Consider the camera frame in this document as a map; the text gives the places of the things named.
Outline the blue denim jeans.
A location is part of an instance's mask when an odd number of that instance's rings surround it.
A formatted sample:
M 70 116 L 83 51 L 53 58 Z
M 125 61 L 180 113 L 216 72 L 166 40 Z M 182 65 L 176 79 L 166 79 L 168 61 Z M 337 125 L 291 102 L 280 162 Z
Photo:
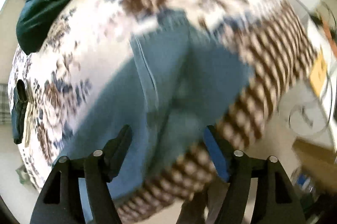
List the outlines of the blue denim jeans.
M 103 89 L 62 154 L 88 156 L 130 125 L 132 142 L 108 188 L 124 199 L 172 165 L 203 137 L 247 86 L 253 68 L 191 25 L 185 12 L 164 10 L 157 28 L 130 41 L 133 56 Z

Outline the floral bed cover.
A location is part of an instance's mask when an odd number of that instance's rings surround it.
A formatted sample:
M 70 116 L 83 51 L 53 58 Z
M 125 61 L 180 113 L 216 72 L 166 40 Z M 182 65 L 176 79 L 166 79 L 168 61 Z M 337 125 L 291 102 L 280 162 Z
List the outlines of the floral bed cover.
M 205 128 L 253 145 L 317 56 L 287 0 L 26 0 L 16 35 L 9 105 L 30 182 L 128 124 L 108 184 L 124 223 L 215 180 Z

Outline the dark folded garment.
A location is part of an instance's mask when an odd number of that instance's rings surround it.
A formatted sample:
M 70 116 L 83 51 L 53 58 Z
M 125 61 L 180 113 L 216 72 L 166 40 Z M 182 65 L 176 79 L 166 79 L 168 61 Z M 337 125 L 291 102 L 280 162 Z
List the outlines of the dark folded garment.
M 25 84 L 19 79 L 13 94 L 14 104 L 11 111 L 11 123 L 13 129 L 13 140 L 16 145 L 20 144 L 23 139 L 23 130 L 25 122 L 25 114 L 28 105 L 28 97 L 26 94 Z

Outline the yellow box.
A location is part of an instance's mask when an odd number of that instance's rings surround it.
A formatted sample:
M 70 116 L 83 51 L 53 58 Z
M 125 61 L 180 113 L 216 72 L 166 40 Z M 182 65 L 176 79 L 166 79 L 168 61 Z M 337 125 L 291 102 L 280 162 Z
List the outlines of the yellow box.
M 309 76 L 309 83 L 311 89 L 317 98 L 320 98 L 323 85 L 327 78 L 326 74 L 327 74 L 327 63 L 324 58 L 323 49 L 320 48 L 320 52 L 314 62 L 314 65 L 312 67 Z

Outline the brown cardboard box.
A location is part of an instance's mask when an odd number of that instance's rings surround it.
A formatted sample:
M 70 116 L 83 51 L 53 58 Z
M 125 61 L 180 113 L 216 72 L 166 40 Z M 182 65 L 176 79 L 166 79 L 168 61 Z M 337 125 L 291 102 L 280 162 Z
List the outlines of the brown cardboard box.
M 336 152 L 296 139 L 292 146 L 302 168 L 320 186 L 336 193 Z

